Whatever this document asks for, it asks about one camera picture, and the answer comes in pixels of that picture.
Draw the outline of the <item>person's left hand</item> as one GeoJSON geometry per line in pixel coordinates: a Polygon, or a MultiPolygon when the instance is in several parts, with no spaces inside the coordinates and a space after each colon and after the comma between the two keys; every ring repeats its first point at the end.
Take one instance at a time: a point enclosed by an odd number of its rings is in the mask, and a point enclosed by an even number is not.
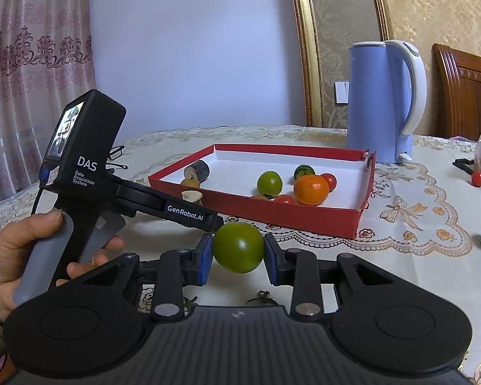
{"type": "Polygon", "coordinates": [[[34,244],[54,234],[64,222],[59,210],[36,214],[8,224],[0,232],[0,321],[15,309],[13,291],[22,274],[34,244]]]}

